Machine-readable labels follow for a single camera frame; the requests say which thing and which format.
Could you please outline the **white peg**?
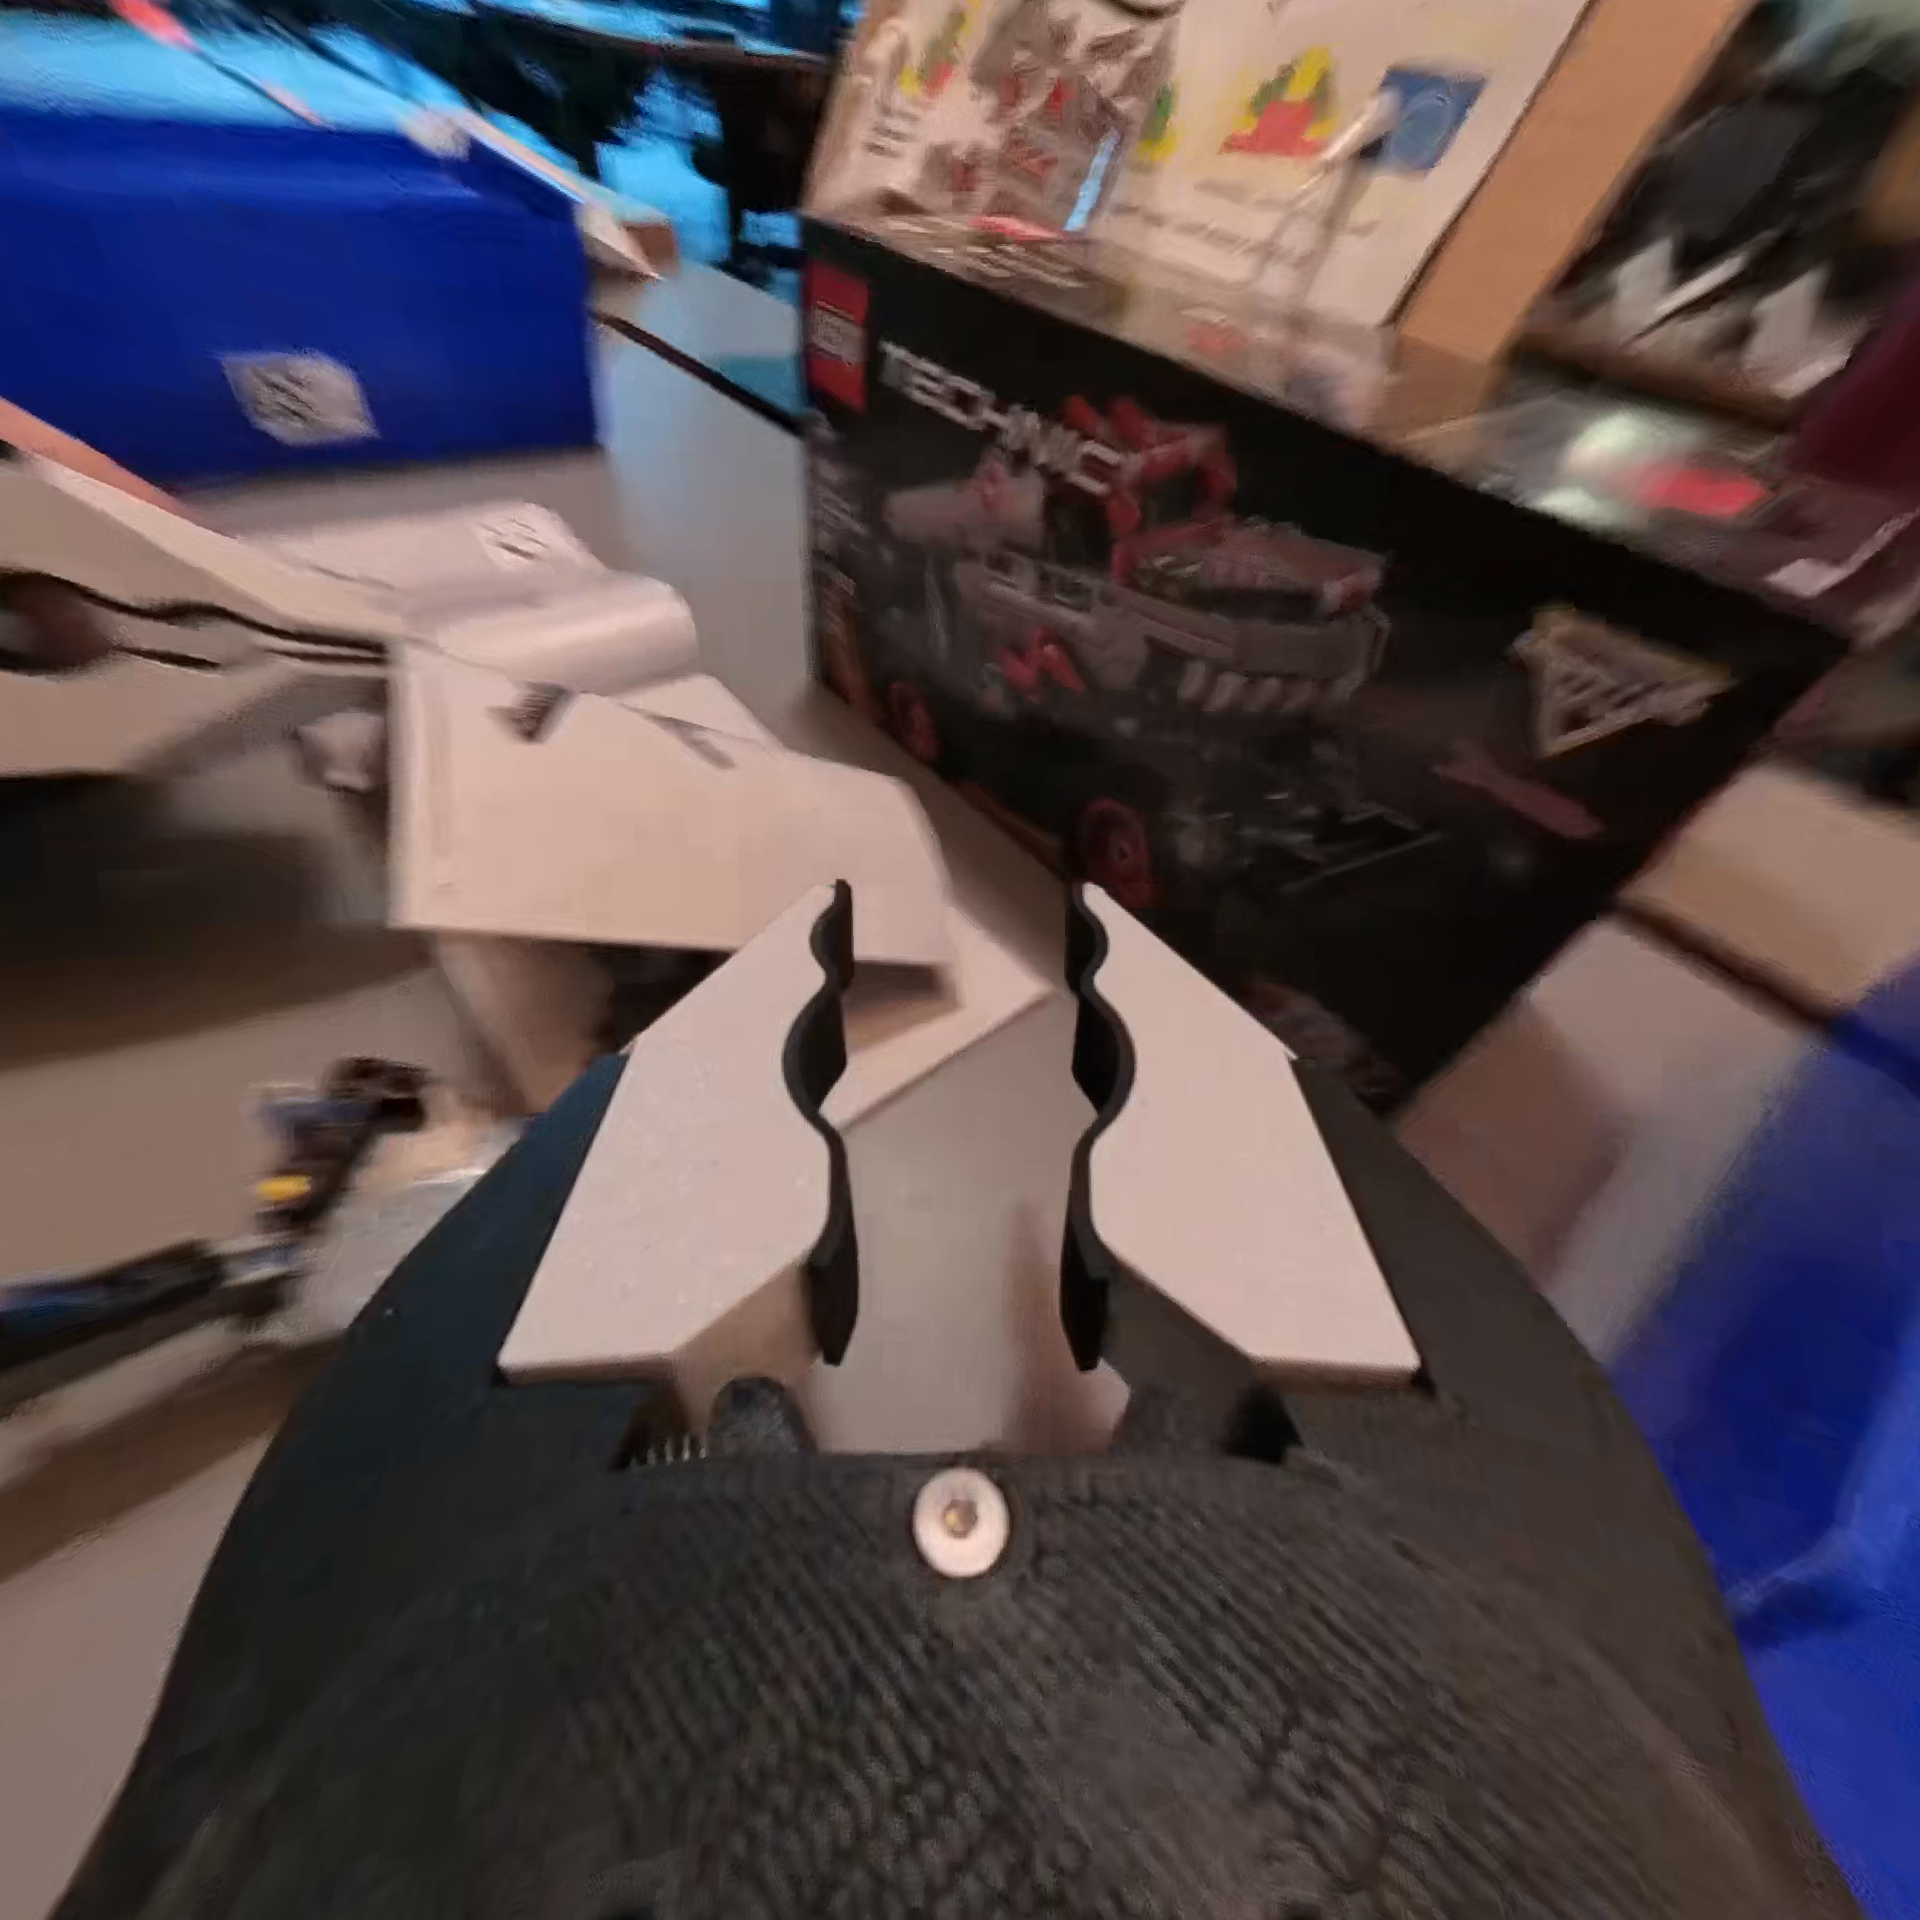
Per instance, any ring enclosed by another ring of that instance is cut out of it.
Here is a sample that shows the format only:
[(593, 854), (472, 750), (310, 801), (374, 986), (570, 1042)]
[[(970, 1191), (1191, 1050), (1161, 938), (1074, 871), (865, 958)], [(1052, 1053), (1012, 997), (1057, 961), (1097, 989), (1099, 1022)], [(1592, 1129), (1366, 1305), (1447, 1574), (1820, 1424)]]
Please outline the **white peg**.
[(1402, 85), (1382, 88), (1355, 111), (1316, 154), (1316, 173), (1345, 184), (1367, 183), (1402, 168), (1402, 121), (1409, 115), (1410, 91)]

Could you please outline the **printed instruction sheet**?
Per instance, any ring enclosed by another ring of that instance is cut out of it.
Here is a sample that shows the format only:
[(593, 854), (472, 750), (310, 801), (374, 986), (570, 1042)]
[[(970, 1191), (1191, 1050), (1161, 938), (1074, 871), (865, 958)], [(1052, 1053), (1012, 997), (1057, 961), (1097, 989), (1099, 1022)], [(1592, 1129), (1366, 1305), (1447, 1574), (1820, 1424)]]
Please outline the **printed instruction sheet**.
[[(815, 218), (1086, 234), (1316, 317), (1393, 322), (1550, 78), (1579, 2), (865, 3)], [(1382, 88), (1400, 170), (1316, 173)]]

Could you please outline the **dark toy brick assembly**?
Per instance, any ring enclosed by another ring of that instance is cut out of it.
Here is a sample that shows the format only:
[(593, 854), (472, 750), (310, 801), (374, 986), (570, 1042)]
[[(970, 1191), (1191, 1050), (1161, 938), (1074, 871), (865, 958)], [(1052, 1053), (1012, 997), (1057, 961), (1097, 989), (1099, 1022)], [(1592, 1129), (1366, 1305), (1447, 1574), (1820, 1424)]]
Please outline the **dark toy brick assembly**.
[(426, 1127), (426, 1093), (426, 1067), (340, 1057), (315, 1086), (260, 1099), (275, 1153), (248, 1234), (4, 1278), (4, 1416), (184, 1334), (255, 1328), (286, 1307), (376, 1146)]

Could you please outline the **white instruction booklet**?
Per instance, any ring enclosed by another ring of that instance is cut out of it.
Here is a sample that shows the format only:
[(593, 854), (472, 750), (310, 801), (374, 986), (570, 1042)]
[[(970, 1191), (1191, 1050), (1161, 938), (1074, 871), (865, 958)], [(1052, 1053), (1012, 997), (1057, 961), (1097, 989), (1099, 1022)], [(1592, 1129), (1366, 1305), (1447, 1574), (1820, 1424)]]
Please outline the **white instruction booklet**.
[(687, 599), (551, 507), (212, 522), (393, 595), (440, 645), (391, 688), (391, 921), (430, 944), (496, 1113), (539, 1113), (627, 1045), (616, 961), (731, 958), (832, 879), (855, 910), (836, 1120), (1049, 992), (966, 906), (910, 783), (785, 745), (703, 670)]

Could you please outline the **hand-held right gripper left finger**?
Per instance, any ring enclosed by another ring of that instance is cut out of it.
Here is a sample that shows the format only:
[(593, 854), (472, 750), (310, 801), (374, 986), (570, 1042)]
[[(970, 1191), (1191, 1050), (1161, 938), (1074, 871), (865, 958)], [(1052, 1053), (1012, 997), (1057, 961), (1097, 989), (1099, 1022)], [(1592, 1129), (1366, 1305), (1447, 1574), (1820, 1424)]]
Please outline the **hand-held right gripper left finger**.
[(858, 1326), (852, 890), (818, 883), (627, 1046), (496, 1366), (513, 1383), (786, 1384)]

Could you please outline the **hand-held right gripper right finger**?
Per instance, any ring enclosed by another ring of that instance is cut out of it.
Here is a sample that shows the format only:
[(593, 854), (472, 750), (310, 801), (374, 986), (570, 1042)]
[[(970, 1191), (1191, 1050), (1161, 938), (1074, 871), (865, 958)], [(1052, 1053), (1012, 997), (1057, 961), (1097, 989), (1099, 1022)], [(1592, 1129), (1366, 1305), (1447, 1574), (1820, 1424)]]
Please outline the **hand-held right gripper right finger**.
[(1092, 881), (1068, 903), (1062, 1318), (1130, 1384), (1410, 1386), (1424, 1362), (1290, 1046)]

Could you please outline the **brown cardboard board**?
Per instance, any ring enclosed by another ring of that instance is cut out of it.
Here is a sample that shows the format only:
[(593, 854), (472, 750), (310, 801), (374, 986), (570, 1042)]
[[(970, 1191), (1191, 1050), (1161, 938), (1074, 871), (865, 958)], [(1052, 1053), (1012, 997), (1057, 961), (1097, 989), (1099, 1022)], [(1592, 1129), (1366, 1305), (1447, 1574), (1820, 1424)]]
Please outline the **brown cardboard board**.
[(1484, 376), (1596, 238), (1746, 2), (1598, 2), (1409, 299), (1406, 376)]

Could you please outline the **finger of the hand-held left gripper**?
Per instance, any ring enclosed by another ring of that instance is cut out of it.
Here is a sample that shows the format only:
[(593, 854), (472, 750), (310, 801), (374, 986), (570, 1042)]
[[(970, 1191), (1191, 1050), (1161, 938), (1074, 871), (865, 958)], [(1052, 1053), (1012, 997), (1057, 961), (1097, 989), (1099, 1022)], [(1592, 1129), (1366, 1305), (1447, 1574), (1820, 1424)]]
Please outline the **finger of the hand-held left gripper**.
[(156, 626), (234, 626), (266, 654), (384, 654), (383, 593), (10, 447), (2, 579)]
[(119, 655), (88, 674), (4, 674), (2, 779), (169, 779), (378, 701), (386, 674), (273, 657), (234, 671)]

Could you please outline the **black toy truck set box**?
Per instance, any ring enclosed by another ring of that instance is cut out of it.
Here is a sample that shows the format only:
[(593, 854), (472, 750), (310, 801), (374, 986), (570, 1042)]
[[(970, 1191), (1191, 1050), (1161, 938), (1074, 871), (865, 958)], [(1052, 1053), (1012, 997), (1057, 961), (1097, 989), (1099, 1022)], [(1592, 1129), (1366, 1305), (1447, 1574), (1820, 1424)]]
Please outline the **black toy truck set box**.
[(817, 675), (1378, 1109), (1842, 657), (1072, 241), (803, 218)]

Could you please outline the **maroon cylinder bottle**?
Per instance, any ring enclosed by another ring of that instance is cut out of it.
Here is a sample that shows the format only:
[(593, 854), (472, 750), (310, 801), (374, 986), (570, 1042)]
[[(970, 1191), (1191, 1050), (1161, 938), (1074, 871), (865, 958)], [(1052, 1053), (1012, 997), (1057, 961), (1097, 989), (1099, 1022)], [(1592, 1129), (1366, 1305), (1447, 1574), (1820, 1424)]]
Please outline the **maroon cylinder bottle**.
[(1822, 389), (1792, 435), (1790, 467), (1840, 487), (1919, 490), (1919, 290), (1896, 304)]

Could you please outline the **blue plastic bin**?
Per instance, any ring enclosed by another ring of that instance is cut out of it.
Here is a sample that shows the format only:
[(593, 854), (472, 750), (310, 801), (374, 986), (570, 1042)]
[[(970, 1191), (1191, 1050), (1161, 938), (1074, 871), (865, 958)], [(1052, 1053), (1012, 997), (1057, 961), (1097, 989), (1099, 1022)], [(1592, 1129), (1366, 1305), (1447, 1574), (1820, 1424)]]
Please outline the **blue plastic bin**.
[(1919, 968), (1788, 1077), (1611, 1366), (1871, 1915), (1919, 1915)]
[(574, 198), (320, 72), (4, 9), (2, 392), (154, 481), (602, 439)]

